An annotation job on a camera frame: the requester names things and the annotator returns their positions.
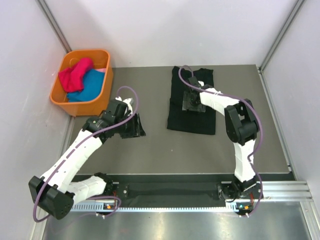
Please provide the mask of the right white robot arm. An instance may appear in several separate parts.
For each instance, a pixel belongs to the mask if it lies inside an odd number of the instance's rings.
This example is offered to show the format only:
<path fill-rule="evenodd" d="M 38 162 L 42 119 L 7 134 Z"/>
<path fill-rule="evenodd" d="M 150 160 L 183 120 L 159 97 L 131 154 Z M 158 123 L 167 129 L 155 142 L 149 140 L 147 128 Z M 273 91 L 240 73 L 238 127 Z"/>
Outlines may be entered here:
<path fill-rule="evenodd" d="M 195 76 L 181 80 L 187 86 L 183 97 L 183 110 L 196 111 L 210 107 L 224 116 L 226 134 L 234 146 L 234 180 L 222 186 L 219 195 L 231 202 L 245 198 L 257 185 L 258 174 L 254 170 L 254 153 L 261 120 L 248 99 L 223 94 L 213 86 L 204 84 Z"/>

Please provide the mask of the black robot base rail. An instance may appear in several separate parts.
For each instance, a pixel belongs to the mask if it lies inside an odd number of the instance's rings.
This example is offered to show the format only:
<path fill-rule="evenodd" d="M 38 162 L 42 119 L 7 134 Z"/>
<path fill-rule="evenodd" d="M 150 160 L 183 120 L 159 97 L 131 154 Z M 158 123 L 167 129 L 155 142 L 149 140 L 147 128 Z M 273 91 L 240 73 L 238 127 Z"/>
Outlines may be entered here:
<path fill-rule="evenodd" d="M 128 208 L 188 208 L 220 207 L 224 199 L 237 196 L 238 190 L 244 199 L 253 193 L 258 199 L 258 187 L 248 191 L 233 187 L 238 183 L 233 174 L 104 174 L 96 176 L 106 182 L 103 196 L 117 196 L 122 207 Z"/>

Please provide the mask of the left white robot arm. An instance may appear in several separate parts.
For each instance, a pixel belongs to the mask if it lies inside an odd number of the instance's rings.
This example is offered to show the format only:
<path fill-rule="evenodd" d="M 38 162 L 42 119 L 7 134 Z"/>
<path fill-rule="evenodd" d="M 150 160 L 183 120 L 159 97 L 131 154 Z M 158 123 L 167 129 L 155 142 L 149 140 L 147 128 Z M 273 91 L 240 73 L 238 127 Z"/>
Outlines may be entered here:
<path fill-rule="evenodd" d="M 37 218 L 37 208 L 61 220 L 74 205 L 94 196 L 106 199 L 113 194 L 114 187 L 103 173 L 80 182 L 74 182 L 73 178 L 89 157 L 114 135 L 122 139 L 146 135 L 133 103 L 132 98 L 112 99 L 100 115 L 86 120 L 74 142 L 49 170 L 30 179 L 28 187 L 34 203 L 35 222 L 41 222 Z"/>

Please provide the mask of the black t shirt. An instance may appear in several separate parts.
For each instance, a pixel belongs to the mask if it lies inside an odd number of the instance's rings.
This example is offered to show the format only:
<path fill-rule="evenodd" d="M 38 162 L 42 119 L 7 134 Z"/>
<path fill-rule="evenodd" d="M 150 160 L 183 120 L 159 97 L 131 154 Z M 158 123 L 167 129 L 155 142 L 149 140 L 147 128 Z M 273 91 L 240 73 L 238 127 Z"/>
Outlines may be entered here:
<path fill-rule="evenodd" d="M 216 111 L 208 106 L 191 104 L 191 97 L 196 97 L 198 92 L 185 85 L 181 79 L 188 81 L 194 76 L 205 85 L 214 85 L 213 70 L 200 68 L 193 72 L 174 66 L 171 73 L 171 90 L 169 98 L 169 113 L 167 129 L 192 134 L 216 134 Z"/>

